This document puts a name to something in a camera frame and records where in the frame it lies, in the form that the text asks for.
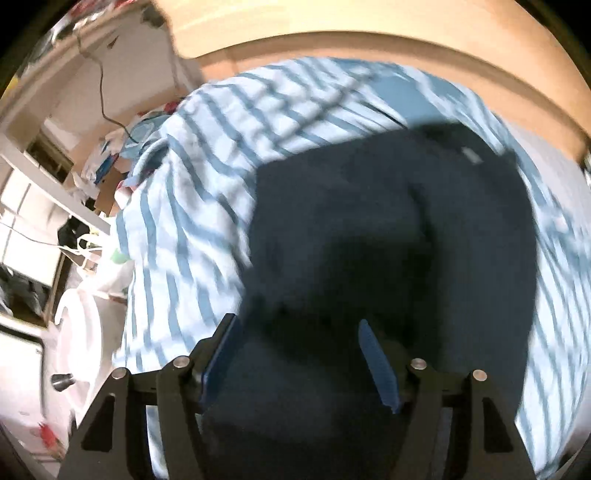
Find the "black cable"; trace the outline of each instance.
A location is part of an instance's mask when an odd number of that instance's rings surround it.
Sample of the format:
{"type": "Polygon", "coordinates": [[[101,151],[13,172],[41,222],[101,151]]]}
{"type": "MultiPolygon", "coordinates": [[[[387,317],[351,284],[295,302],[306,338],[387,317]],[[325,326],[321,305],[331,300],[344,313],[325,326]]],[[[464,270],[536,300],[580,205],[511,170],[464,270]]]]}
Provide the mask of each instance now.
{"type": "Polygon", "coordinates": [[[129,130],[127,130],[127,127],[124,124],[118,122],[117,120],[112,119],[110,116],[107,116],[105,114],[105,98],[103,96],[103,79],[105,78],[105,69],[103,68],[103,63],[99,59],[97,59],[93,54],[87,52],[86,50],[83,50],[82,49],[82,40],[80,39],[80,35],[78,35],[78,33],[75,33],[75,35],[76,35],[76,40],[78,42],[78,51],[80,52],[80,55],[82,55],[86,59],[92,60],[100,68],[100,82],[99,82],[100,112],[101,112],[103,118],[105,120],[107,120],[108,122],[111,122],[112,124],[115,124],[118,127],[121,127],[123,130],[125,130],[125,133],[127,134],[129,139],[133,143],[139,143],[135,138],[133,138],[131,136],[131,133],[129,133],[129,130]]]}
{"type": "Polygon", "coordinates": [[[30,242],[35,242],[36,244],[41,244],[41,245],[48,245],[50,247],[60,247],[60,245],[57,245],[57,244],[50,244],[48,242],[42,242],[41,240],[32,239],[31,237],[26,236],[24,233],[19,232],[18,230],[16,230],[15,228],[11,227],[10,225],[7,225],[6,223],[0,223],[0,226],[5,226],[9,230],[12,230],[14,233],[17,233],[20,236],[23,236],[24,238],[26,238],[30,242]]]}

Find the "white and blue striped fabric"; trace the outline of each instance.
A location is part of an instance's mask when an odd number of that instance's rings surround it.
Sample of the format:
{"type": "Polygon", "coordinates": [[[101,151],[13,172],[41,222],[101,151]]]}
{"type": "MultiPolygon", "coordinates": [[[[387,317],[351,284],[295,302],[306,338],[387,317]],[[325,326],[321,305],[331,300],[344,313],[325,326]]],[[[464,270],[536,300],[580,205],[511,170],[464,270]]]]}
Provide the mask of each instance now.
{"type": "MultiPolygon", "coordinates": [[[[144,147],[134,177],[156,170],[116,219],[135,274],[114,364],[133,373],[161,368],[238,311],[259,165],[388,129],[458,121],[494,150],[517,152],[532,200],[537,311],[515,422],[538,477],[549,476],[586,382],[591,237],[476,94],[413,67],[303,58],[203,85],[185,99],[144,147]]],[[[155,418],[150,422],[155,473],[165,476],[155,418]]]]}

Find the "wooden bed frame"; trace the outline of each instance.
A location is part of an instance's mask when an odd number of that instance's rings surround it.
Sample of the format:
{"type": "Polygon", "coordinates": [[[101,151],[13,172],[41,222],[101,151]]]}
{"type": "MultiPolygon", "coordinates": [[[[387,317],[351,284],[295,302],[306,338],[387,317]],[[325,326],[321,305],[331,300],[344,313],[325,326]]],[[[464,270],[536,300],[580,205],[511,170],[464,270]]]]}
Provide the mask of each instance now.
{"type": "MultiPolygon", "coordinates": [[[[535,132],[573,161],[580,162],[587,151],[591,90],[556,38],[515,0],[153,3],[167,19],[177,54],[197,58],[204,80],[306,55],[393,61],[473,89],[493,111],[535,132]]],[[[92,51],[103,44],[148,4],[138,0],[83,27],[79,35],[84,48],[92,51]]],[[[82,60],[71,35],[2,98],[0,155],[58,205],[105,231],[102,220],[74,205],[63,189],[48,185],[20,154],[82,60]]],[[[87,148],[78,150],[77,156],[85,159],[87,148]]]]}

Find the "clothes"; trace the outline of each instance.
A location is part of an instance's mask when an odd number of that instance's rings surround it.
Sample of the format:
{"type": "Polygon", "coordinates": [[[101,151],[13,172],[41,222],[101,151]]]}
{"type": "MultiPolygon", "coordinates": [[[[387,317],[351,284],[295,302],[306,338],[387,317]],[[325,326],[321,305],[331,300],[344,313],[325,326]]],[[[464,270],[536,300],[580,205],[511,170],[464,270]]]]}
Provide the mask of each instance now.
{"type": "Polygon", "coordinates": [[[138,112],[135,119],[128,125],[128,131],[131,133],[133,140],[121,129],[122,146],[119,147],[117,153],[135,164],[142,149],[145,148],[146,140],[177,110],[178,104],[178,101],[174,101],[165,103],[148,112],[138,112]]]}
{"type": "MultiPolygon", "coordinates": [[[[189,95],[148,139],[132,173],[142,180],[155,172],[116,220],[135,275],[113,363],[132,372],[160,368],[210,336],[225,313],[238,311],[258,166],[386,130],[453,121],[498,153],[514,150],[532,200],[537,307],[516,424],[535,470],[547,476],[556,469],[586,383],[589,234],[555,201],[527,153],[474,92],[412,67],[289,60],[189,95]]],[[[152,458],[161,459],[153,440],[152,458]]]]}
{"type": "Polygon", "coordinates": [[[358,347],[364,318],[440,371],[485,370],[515,415],[537,273],[515,161],[439,125],[257,170],[239,318],[260,338],[204,413],[216,477],[251,478],[254,465],[260,479],[387,477],[375,455],[391,458],[393,421],[358,347]],[[316,454],[302,462],[300,449],[316,454]]]}
{"type": "Polygon", "coordinates": [[[117,155],[109,155],[103,163],[100,164],[99,168],[96,169],[95,185],[98,185],[100,181],[105,178],[105,175],[109,173],[111,167],[117,160],[117,155]]]}
{"type": "Polygon", "coordinates": [[[509,130],[530,156],[544,183],[573,219],[591,231],[591,189],[581,168],[544,139],[519,125],[509,130]]]}

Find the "striped bedsheet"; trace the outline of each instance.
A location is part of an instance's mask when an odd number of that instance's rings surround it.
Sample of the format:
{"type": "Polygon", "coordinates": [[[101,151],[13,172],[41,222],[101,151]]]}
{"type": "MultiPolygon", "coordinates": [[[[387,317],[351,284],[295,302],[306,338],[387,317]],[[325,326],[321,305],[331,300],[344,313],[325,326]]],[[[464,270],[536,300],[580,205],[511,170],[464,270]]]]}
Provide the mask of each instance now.
{"type": "MultiPolygon", "coordinates": [[[[476,94],[413,67],[302,58],[189,95],[144,147],[133,172],[141,184],[116,219],[121,250],[135,261],[135,274],[114,364],[133,373],[161,368],[210,336],[226,312],[238,311],[259,165],[388,129],[457,121],[494,150],[517,152],[531,196],[537,312],[515,422],[538,477],[549,476],[586,382],[590,236],[476,94]]],[[[155,473],[166,476],[153,411],[148,419],[155,473]]]]}

